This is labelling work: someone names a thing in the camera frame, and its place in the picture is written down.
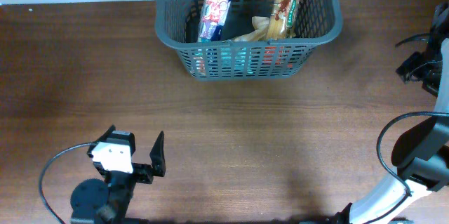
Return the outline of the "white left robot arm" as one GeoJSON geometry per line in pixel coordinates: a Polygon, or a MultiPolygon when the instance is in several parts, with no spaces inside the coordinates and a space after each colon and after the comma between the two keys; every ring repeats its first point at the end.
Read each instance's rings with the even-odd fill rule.
{"type": "Polygon", "coordinates": [[[148,223],[147,219],[130,218],[126,214],[138,183],[150,185],[155,177],[165,176],[163,144],[162,131],[149,153],[151,163],[135,163],[132,161],[136,148],[135,135],[127,131],[117,131],[115,126],[110,126],[87,151],[102,179],[88,179],[75,187],[70,198],[70,222],[148,223]]]}

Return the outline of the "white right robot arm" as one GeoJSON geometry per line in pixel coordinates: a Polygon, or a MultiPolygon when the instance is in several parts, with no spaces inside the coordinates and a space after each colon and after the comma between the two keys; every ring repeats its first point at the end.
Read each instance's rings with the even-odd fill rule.
{"type": "Polygon", "coordinates": [[[405,41],[423,40],[427,47],[413,53],[397,69],[405,83],[421,82],[436,96],[432,111],[410,112],[392,119],[380,132],[376,154],[387,175],[364,198],[348,204],[327,223],[397,223],[397,216],[413,202],[448,186],[448,3],[434,11],[431,28],[405,41]],[[386,132],[397,122],[424,117],[404,132],[391,152],[391,164],[382,157],[386,132]]]}

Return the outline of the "grey plastic mesh basket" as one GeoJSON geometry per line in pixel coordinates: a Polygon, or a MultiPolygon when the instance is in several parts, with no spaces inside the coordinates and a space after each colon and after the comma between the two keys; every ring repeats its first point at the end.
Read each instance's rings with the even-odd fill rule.
{"type": "Polygon", "coordinates": [[[339,0],[299,0],[291,15],[293,37],[234,41],[254,30],[253,17],[268,17],[274,0],[232,0],[218,41],[199,43],[201,8],[206,0],[156,0],[158,38],[176,51],[194,78],[278,79],[297,73],[313,50],[342,30],[339,0]]]}

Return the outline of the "teal wet wipes packet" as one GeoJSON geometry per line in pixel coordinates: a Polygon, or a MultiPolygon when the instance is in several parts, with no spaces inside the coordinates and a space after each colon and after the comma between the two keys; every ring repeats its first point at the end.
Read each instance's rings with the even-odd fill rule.
{"type": "Polygon", "coordinates": [[[230,48],[226,48],[221,53],[221,68],[224,77],[243,77],[244,75],[253,75],[252,55],[247,48],[238,48],[235,54],[230,48]]]}

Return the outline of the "brown paper bag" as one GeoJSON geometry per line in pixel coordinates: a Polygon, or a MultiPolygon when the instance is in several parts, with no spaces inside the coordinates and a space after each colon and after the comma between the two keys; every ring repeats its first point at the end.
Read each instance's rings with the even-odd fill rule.
{"type": "Polygon", "coordinates": [[[260,41],[266,37],[270,18],[262,16],[253,16],[251,19],[254,30],[250,33],[234,37],[232,41],[260,41]]]}

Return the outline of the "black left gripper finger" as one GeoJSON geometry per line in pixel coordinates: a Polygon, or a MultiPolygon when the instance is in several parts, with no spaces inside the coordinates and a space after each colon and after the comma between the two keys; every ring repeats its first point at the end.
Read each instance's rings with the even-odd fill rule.
{"type": "Polygon", "coordinates": [[[115,129],[115,125],[111,125],[95,142],[105,142],[115,129]]]}
{"type": "Polygon", "coordinates": [[[164,155],[164,132],[161,131],[158,135],[149,157],[152,161],[153,176],[164,177],[166,173],[166,160],[164,155]]]}

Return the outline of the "San Remo spaghetti packet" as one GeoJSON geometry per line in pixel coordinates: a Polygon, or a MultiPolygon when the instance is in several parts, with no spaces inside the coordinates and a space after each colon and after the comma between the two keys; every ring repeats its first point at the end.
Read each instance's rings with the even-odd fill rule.
{"type": "Polygon", "coordinates": [[[264,39],[291,39],[297,36],[295,24],[300,0],[274,0],[272,13],[264,39]]]}

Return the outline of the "colourful Kleenex tissue pack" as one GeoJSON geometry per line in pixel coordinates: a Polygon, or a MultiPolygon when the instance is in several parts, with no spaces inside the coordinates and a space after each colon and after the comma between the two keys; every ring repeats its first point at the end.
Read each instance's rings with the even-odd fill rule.
{"type": "Polygon", "coordinates": [[[204,0],[199,18],[197,42],[219,41],[232,0],[204,0]]]}

